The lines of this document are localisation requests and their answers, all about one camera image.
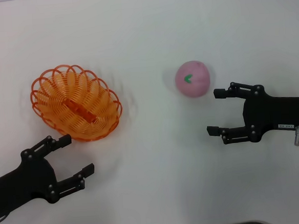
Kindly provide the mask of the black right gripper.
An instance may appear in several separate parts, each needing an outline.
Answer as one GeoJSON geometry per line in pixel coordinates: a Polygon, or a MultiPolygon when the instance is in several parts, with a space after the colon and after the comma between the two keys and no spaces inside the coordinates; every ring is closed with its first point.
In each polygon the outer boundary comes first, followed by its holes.
{"type": "Polygon", "coordinates": [[[256,143],[268,131],[294,131],[299,126],[299,97],[273,97],[265,92],[262,85],[235,82],[226,89],[214,89],[213,94],[216,99],[245,98],[244,127],[207,127],[209,136],[221,137],[225,145],[256,143]]]}

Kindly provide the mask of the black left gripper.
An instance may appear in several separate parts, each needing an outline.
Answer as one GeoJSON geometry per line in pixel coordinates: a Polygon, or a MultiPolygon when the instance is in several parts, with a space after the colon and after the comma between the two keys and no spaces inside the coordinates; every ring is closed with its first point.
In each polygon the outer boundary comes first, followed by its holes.
{"type": "Polygon", "coordinates": [[[70,135],[62,136],[58,140],[47,136],[20,154],[20,165],[0,177],[0,222],[10,212],[35,198],[54,204],[61,198],[85,188],[85,179],[95,172],[93,163],[73,176],[57,182],[53,167],[44,159],[52,151],[71,143],[70,135]]]}

